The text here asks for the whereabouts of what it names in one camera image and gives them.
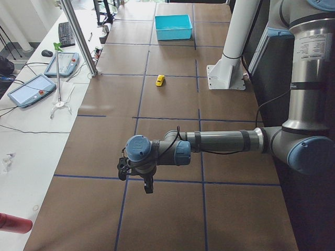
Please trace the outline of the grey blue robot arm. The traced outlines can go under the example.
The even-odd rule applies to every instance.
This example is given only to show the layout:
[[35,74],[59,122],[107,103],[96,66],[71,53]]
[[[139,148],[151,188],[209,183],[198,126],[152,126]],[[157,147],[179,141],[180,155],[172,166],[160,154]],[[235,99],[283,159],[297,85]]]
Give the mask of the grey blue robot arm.
[[315,174],[334,166],[334,141],[325,124],[327,76],[334,57],[334,1],[271,1],[268,34],[294,36],[288,119],[280,127],[254,130],[181,132],[162,140],[132,136],[117,166],[120,180],[140,176],[153,193],[159,165],[188,165],[193,152],[270,153],[290,168]]

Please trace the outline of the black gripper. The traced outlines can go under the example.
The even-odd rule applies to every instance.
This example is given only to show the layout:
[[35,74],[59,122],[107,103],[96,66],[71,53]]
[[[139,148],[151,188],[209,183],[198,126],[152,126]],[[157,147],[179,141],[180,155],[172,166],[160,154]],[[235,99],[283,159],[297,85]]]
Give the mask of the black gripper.
[[141,174],[141,177],[144,180],[144,189],[146,193],[153,193],[153,176],[154,173]]

